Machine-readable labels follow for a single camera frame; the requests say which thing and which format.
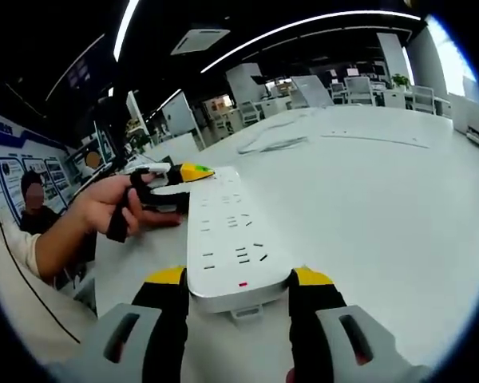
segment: human hand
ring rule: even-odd
[[[142,179],[149,183],[154,177],[153,174],[145,174]],[[129,186],[129,176],[111,176],[89,186],[76,198],[74,208],[77,209],[86,231],[106,234],[112,213]],[[122,215],[128,223],[128,235],[136,234],[143,224],[150,227],[171,227],[181,223],[181,216],[177,213],[143,210],[137,191],[133,188],[129,190],[128,202],[129,207],[122,209]]]

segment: shirt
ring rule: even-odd
[[[40,235],[20,231],[11,214],[0,212],[10,251],[21,272],[59,322],[77,339],[96,322],[92,311],[45,284],[38,273],[35,243]],[[40,361],[64,361],[79,346],[49,315],[18,273],[0,231],[0,303],[10,324]]]
[[[43,205],[37,214],[29,214],[24,211],[19,228],[21,231],[26,231],[32,235],[46,233],[57,222],[58,218],[59,215],[55,211]]]

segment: wall poster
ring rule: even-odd
[[[73,189],[69,185],[69,180],[65,176],[61,163],[58,160],[50,158],[45,160],[45,164],[58,192],[62,196],[64,203],[67,205],[73,198]]]
[[[33,170],[41,177],[42,188],[45,191],[45,205],[59,214],[65,209],[65,203],[58,194],[58,190],[48,174],[44,161],[38,158],[24,158],[23,164],[27,171]]]
[[[25,201],[22,195],[23,173],[25,171],[19,159],[0,157],[0,178],[3,193],[17,223],[19,223],[22,211],[25,209]]]

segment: potted plant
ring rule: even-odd
[[[403,76],[402,74],[396,73],[392,76],[392,83],[395,88],[400,88],[401,90],[407,90],[410,86],[410,80],[408,77]]]
[[[135,148],[140,154],[145,152],[145,146],[151,144],[151,138],[145,134],[139,134],[132,137],[131,146]]]

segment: dark hair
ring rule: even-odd
[[[23,198],[25,198],[26,191],[28,190],[31,184],[40,184],[42,185],[41,176],[38,175],[33,170],[29,170],[26,172],[22,177],[22,194]]]

